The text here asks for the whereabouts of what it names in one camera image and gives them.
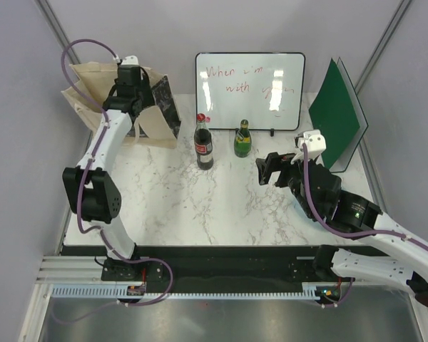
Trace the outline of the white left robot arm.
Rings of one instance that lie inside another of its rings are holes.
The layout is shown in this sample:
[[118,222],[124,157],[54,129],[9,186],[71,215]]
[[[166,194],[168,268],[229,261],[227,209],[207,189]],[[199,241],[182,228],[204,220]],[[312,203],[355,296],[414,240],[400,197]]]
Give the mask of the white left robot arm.
[[137,63],[122,60],[102,104],[84,95],[101,110],[100,125],[85,155],[75,167],[65,168],[62,174],[79,232],[98,232],[108,257],[120,260],[118,273],[127,280],[137,279],[143,268],[141,261],[133,257],[136,244],[120,218],[122,197],[110,172],[123,139],[142,108],[143,89],[147,86],[147,73]]

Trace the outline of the Coca-Cola glass bottle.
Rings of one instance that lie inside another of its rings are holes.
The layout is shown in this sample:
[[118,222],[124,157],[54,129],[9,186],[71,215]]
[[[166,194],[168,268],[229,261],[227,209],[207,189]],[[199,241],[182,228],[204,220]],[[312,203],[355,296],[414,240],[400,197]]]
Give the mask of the Coca-Cola glass bottle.
[[202,170],[209,170],[214,163],[212,135],[206,126],[206,116],[202,113],[196,115],[193,139],[198,167]]

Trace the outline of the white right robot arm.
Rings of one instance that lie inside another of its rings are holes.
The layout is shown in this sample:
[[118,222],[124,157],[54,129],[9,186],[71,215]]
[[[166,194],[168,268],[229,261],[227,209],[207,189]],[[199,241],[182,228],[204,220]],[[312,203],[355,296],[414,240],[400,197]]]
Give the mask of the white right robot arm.
[[272,152],[258,158],[258,182],[266,185],[279,174],[276,187],[287,187],[306,216],[332,234],[373,247],[385,258],[365,256],[341,247],[321,245],[313,274],[382,282],[406,291],[428,308],[428,242],[413,237],[373,202],[342,189],[342,180],[314,160],[293,162],[293,154]]

